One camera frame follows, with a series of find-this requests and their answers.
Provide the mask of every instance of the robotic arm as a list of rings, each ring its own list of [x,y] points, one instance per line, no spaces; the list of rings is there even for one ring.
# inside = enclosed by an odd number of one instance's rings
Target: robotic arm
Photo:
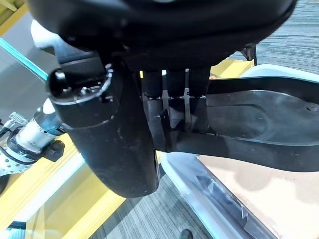
[[[210,66],[269,36],[296,0],[28,5],[39,22],[31,26],[35,45],[53,49],[60,64],[47,81],[59,120],[47,124],[45,112],[36,113],[10,134],[4,162],[48,157],[60,144],[54,138],[66,132],[99,179],[126,198],[157,189],[155,150],[319,171],[318,83],[283,77],[209,81]]]
[[[55,162],[63,155],[65,145],[55,139],[64,131],[49,99],[30,121],[16,112],[9,119],[0,129],[0,176],[24,172],[42,157]]]

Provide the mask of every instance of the screw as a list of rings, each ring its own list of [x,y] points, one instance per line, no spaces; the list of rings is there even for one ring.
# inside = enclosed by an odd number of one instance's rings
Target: screw
[[[316,107],[316,106],[308,106],[307,110],[315,112],[315,111],[318,110],[318,107]]]
[[[87,87],[82,87],[82,89],[81,89],[81,95],[86,95],[87,93],[89,93],[90,92],[90,89],[89,88],[87,88]]]
[[[62,91],[63,92],[70,92],[72,90],[72,88],[71,87],[68,87],[68,88],[64,88]]]

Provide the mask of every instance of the yellow beam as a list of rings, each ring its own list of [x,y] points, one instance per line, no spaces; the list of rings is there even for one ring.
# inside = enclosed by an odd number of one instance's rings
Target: yellow beam
[[[10,3],[10,2],[8,2],[6,0],[0,0],[0,4],[5,6],[6,8],[9,8],[12,11],[16,11],[17,10],[16,7],[12,3]]]
[[[23,4],[15,11],[2,25],[0,25],[0,36],[8,31],[27,11],[28,8],[26,4]]]

